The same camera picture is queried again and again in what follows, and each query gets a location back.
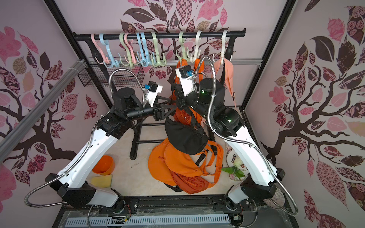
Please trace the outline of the black fanny pack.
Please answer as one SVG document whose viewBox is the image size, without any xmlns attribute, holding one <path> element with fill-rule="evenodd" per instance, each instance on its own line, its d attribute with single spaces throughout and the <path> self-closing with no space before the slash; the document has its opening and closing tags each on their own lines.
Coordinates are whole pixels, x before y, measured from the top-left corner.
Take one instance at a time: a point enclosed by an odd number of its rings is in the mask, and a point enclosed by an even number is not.
<svg viewBox="0 0 365 228">
<path fill-rule="evenodd" d="M 200 153 L 208 143 L 208 136 L 196 120 L 193 111 L 186 108 L 185 112 L 191 117 L 188 125 L 166 118 L 164 127 L 172 146 L 188 155 Z"/>
</svg>

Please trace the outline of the pink fanny pack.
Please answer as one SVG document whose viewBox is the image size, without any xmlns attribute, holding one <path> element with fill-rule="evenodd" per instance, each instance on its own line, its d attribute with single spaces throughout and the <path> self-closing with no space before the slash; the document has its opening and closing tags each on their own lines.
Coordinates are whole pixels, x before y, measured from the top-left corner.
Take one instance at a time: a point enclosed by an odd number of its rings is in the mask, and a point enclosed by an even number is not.
<svg viewBox="0 0 365 228">
<path fill-rule="evenodd" d="M 225 73 L 225 81 L 227 88 L 229 89 L 230 95 L 232 97 L 234 106 L 236 105 L 235 101 L 235 92 L 234 92 L 234 84 L 233 84 L 233 76 L 234 76 L 234 67 L 233 64 L 226 58 L 223 58 L 223 65 L 225 67 L 224 73 Z"/>
</svg>

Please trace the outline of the orange bag bottom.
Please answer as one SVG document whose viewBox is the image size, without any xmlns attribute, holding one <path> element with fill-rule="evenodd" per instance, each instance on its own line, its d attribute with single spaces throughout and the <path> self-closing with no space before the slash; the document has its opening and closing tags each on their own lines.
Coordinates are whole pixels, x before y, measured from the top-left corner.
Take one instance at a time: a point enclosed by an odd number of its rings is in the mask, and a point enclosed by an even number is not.
<svg viewBox="0 0 365 228">
<path fill-rule="evenodd" d="M 208 141 L 205 148 L 198 153 L 197 161 L 192 157 L 175 149 L 168 139 L 156 146 L 148 160 L 148 169 L 151 176 L 164 183 L 175 192 L 183 192 L 173 181 L 171 172 L 186 177 L 200 176 L 213 187 L 219 180 L 222 163 L 223 148 L 213 141 Z"/>
</svg>

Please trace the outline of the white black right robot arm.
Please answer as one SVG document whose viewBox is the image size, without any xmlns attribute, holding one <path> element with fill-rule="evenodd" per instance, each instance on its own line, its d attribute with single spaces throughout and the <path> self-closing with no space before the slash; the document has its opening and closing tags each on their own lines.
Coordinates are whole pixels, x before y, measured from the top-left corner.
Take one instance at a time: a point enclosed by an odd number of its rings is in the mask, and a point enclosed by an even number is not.
<svg viewBox="0 0 365 228">
<path fill-rule="evenodd" d="M 201 115 L 217 136 L 222 138 L 238 155 L 249 171 L 241 184 L 231 187 L 226 193 L 229 206 L 236 206 L 243 200 L 267 200 L 280 208 L 274 196 L 285 173 L 277 169 L 262 154 L 252 139 L 241 116 L 224 104 L 225 87 L 217 80 L 205 78 L 199 91 L 188 79 L 171 86 L 179 108 L 194 110 Z"/>
</svg>

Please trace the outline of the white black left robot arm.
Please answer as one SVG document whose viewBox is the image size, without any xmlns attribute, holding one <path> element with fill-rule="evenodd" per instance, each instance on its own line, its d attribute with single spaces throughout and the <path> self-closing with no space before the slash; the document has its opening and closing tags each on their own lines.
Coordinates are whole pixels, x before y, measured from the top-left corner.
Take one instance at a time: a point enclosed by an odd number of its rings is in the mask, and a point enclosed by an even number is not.
<svg viewBox="0 0 365 228">
<path fill-rule="evenodd" d="M 133 88 L 121 88 L 112 95 L 114 105 L 93 128 L 87 144 L 76 157 L 58 174 L 49 174 L 47 183 L 62 198 L 63 204 L 75 209 L 88 205 L 100 205 L 121 210 L 123 197 L 115 190 L 106 190 L 87 183 L 92 169 L 124 133 L 135 127 L 135 121 L 152 116 L 160 121 L 166 111 L 156 100 L 163 87 L 145 85 L 144 101 L 140 101 Z"/>
</svg>

